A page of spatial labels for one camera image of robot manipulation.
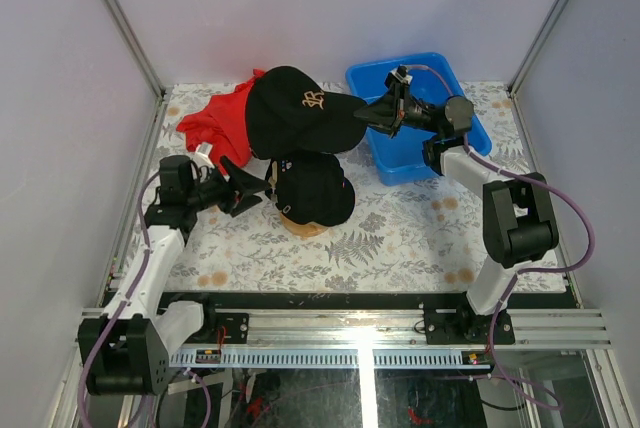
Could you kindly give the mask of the black cap pink logo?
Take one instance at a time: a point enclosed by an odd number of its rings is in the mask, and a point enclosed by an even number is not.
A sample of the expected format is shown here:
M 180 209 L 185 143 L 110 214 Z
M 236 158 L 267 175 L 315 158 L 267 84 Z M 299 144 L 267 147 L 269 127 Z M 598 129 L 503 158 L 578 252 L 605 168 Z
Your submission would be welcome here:
M 276 194 L 269 197 L 288 219 L 326 227 L 345 223 L 355 207 L 355 190 L 333 154 L 296 151 L 279 158 Z

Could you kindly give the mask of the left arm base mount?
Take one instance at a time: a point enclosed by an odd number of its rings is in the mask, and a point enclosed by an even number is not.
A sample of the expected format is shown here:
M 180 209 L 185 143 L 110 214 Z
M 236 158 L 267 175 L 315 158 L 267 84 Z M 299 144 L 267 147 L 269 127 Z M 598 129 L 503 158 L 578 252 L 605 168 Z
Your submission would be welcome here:
M 217 308 L 213 301 L 200 301 L 203 307 L 203 326 L 192 334 L 188 343 L 215 343 L 219 345 L 246 344 L 250 315 Z

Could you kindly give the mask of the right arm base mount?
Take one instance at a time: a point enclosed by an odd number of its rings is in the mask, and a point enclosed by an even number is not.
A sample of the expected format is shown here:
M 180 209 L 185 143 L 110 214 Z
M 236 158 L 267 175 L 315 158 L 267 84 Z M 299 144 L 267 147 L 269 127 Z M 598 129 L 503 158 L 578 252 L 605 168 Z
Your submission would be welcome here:
M 498 345 L 513 345 L 515 335 L 511 317 L 506 310 L 498 313 L 479 315 L 467 301 L 454 308 L 422 307 L 423 331 L 429 345 L 483 345 L 490 341 Z

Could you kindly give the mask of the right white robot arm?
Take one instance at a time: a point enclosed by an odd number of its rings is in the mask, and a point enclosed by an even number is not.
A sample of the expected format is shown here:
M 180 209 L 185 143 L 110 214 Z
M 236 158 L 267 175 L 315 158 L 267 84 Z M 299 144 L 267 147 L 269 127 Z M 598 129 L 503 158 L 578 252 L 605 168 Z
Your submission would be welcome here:
M 455 320 L 458 335 L 474 343 L 490 333 L 489 315 L 506 307 L 516 277 L 535 271 L 535 263 L 556 248 L 556 218 L 542 175 L 509 175 L 472 149 L 468 133 L 475 111 L 469 99 L 451 93 L 440 105 L 428 103 L 410 93 L 411 80 L 406 66 L 392 70 L 386 93 L 355 117 L 389 137 L 402 127 L 431 132 L 422 143 L 425 164 L 481 200 L 487 258 L 466 291 L 470 309 Z

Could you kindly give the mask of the beige baseball cap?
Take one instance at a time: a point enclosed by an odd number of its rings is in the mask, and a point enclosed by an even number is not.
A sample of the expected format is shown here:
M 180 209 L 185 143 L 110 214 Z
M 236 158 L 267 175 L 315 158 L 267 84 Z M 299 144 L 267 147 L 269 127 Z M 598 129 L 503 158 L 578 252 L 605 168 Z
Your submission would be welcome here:
M 276 186 L 278 179 L 278 162 L 273 160 L 269 165 L 266 173 L 266 182 L 268 183 L 268 189 L 266 190 L 266 194 L 271 197 L 276 194 Z

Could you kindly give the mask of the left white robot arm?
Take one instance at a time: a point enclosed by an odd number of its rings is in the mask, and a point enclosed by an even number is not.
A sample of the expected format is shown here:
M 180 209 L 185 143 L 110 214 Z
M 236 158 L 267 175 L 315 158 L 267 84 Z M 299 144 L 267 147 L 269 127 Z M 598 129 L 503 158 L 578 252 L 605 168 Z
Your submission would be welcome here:
M 260 203 L 268 184 L 227 157 L 198 166 L 186 155 L 163 158 L 151 178 L 157 198 L 139 207 L 142 241 L 120 287 L 96 318 L 82 321 L 80 394 L 157 395 L 168 384 L 170 358 L 191 336 L 212 340 L 219 319 L 194 301 L 159 308 L 177 258 L 198 215 L 212 207 L 236 217 Z

